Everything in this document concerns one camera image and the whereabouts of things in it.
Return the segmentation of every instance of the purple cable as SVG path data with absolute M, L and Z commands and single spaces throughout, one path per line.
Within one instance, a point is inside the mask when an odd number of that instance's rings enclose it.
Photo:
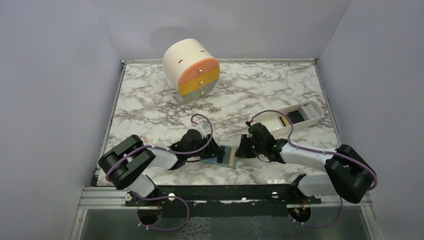
M 140 195 L 138 195 L 135 191 L 132 192 L 135 196 L 137 196 L 137 198 L 141 199 L 141 200 L 145 200 L 145 201 L 155 201 L 155 200 L 161 200 L 161 199 L 169 199 L 169 196 L 159 196 L 159 197 L 152 197 L 152 198 L 148 198 L 148 197 L 142 197 Z M 179 196 L 172 196 L 172 198 L 178 199 L 180 200 L 184 205 L 185 208 L 187 209 L 187 216 L 185 217 L 184 221 L 175 227 L 171 227 L 171 228 L 162 228 L 162 227 L 155 227 L 155 226 L 150 226 L 150 225 L 144 225 L 142 223 L 142 221 L 140 220 L 139 216 L 137 215 L 137 220 L 140 223 L 141 226 L 146 227 L 148 229 L 153 229 L 153 230 L 158 230 L 158 231 L 174 231 L 177 229 L 182 228 L 184 225 L 186 225 L 186 223 L 189 221 L 189 216 L 190 216 L 190 209 L 189 209 L 189 205 L 187 204 L 187 202 L 182 199 Z
M 316 149 L 312 149 L 312 148 L 309 148 L 309 147 L 298 146 L 298 145 L 296 145 L 295 143 L 293 143 L 293 142 L 292 142 L 292 140 L 290 140 L 290 137 L 292 136 L 293 131 L 294 131 L 293 122 L 292 122 L 292 120 L 291 120 L 291 119 L 290 119 L 290 118 L 289 118 L 286 114 L 282 113 L 281 111 L 277 111 L 277 110 L 265 110 L 265 111 L 261 111 L 261 112 L 259 112 L 259 113 L 255 114 L 255 115 L 252 117 L 252 120 L 253 120 L 254 118 L 256 118 L 258 115 L 261 115 L 261 114 L 263 114 L 263 113 L 268 113 L 268 112 L 274 112 L 274 113 L 281 114 L 281 115 L 283 115 L 283 116 L 285 117 L 285 119 L 287 119 L 288 123 L 289 123 L 289 124 L 290 124 L 290 126 L 291 126 L 290 133 L 289 133 L 289 134 L 288 134 L 288 136 L 287 136 L 287 142 L 288 142 L 291 146 L 293 146 L 294 148 L 298 148 L 298 149 L 300 149 L 300 150 L 305 150 L 305 151 L 312 152 L 312 153 L 317 153 L 317 154 L 322 154 L 322 153 L 323 153 L 323 151 L 316 150 Z M 362 168 L 364 168 L 365 170 L 367 170 L 367 171 L 369 172 L 369 174 L 371 174 L 372 178 L 374 179 L 374 184 L 373 184 L 373 185 L 369 188 L 369 190 L 373 190 L 373 189 L 375 189 L 375 188 L 377 187 L 377 184 L 378 184 L 378 182 L 379 182 L 379 181 L 377 180 L 377 175 L 376 175 L 376 174 L 374 173 L 374 171 L 373 171 L 373 170 L 371 170 L 371 168 L 369 168 L 367 165 L 363 164 L 362 162 L 360 162 L 360 161 L 358 161 L 358 160 L 356 160 L 356 159 L 354 159 L 354 158 L 351 158 L 351 157 L 349 157 L 349 156 L 345 156 L 345 155 L 340 154 L 340 153 L 335 152 L 335 151 L 324 151 L 324 154 L 336 155 L 336 156 L 338 156 L 338 157 L 344 158 L 344 159 L 346 159 L 346 160 L 348 160 L 348 161 L 351 161 L 351 162 L 353 162 L 353 163 L 355 163 L 355 164 L 357 164 L 357 165 L 361 166 Z
M 207 140 L 207 142 L 206 142 L 206 144 L 205 145 L 203 145 L 202 147 L 200 147 L 199 149 L 196 149 L 196 150 L 194 150 L 194 151 L 172 151 L 172 150 L 169 150 L 168 148 L 166 148 L 166 147 L 161 147 L 161 146 L 152 146 L 152 145 L 143 145 L 143 146 L 141 146 L 141 147 L 138 147 L 138 148 L 136 148 L 136 149 L 134 149 L 134 150 L 132 150 L 130 153 L 128 153 L 127 155 L 125 155 L 123 158 L 121 158 L 117 163 L 115 163 L 108 171 L 107 171 L 107 173 L 106 173 L 106 181 L 108 181 L 108 182 L 110 182 L 110 179 L 109 179 L 109 176 L 111 175 L 111 173 L 115 170 L 115 169 L 117 169 L 117 167 L 123 162 L 123 161 L 125 161 L 125 160 L 127 160 L 129 157 L 131 157 L 132 155 L 134 155 L 135 153 L 137 153 L 138 151 L 140 151 L 140 150 L 143 150 L 143 149 L 146 149 L 146 148 L 155 148 L 155 149 L 159 149 L 159 150 L 162 150 L 162 151 L 165 151 L 165 152 L 168 152 L 168 153 L 172 153 L 172 154 L 179 154 L 179 155 L 189 155 L 189 154 L 195 154 L 195 153 L 198 153 L 198 152 L 200 152 L 200 151 L 202 151 L 203 149 L 205 149 L 208 145 L 209 145 L 209 143 L 211 142 L 211 140 L 212 140 L 212 136 L 213 136 L 213 133 L 214 133 L 214 129 L 212 128 L 212 123 L 211 123 L 211 121 L 205 116 L 205 115 L 202 115 L 202 114 L 199 114 L 199 113 L 196 113 L 196 114 L 194 114 L 193 116 L 191 116 L 191 123 L 193 123 L 193 118 L 194 117 L 196 117 L 196 116 L 200 116 L 200 117 L 202 117 L 202 118 L 204 118 L 205 120 L 206 120 L 206 122 L 209 124 L 209 127 L 210 127 L 210 137 L 209 137 L 209 139 Z
M 334 224 L 336 224 L 339 220 L 340 220 L 340 217 L 342 216 L 342 214 L 343 214 L 343 199 L 342 199 L 342 197 L 340 197 L 340 212 L 338 213 L 338 216 L 332 221 L 332 222 L 330 222 L 330 223 L 328 223 L 328 224 L 325 224 L 325 225 L 319 225 L 319 226 L 314 226 L 314 225 L 309 225 L 309 224 L 307 224 L 307 223 L 303 223 L 303 225 L 302 225 L 302 222 L 299 222 L 299 221 L 297 221 L 297 220 L 295 220 L 293 217 L 292 217 L 292 215 L 288 215 L 291 219 L 293 219 L 294 220 L 294 222 L 295 223 L 297 223 L 297 224 L 299 224 L 299 225 L 301 225 L 302 227 L 307 227 L 307 228 L 311 228 L 311 229 L 324 229 L 324 228 L 328 228 L 328 227 L 331 227 L 331 226 L 333 226 Z

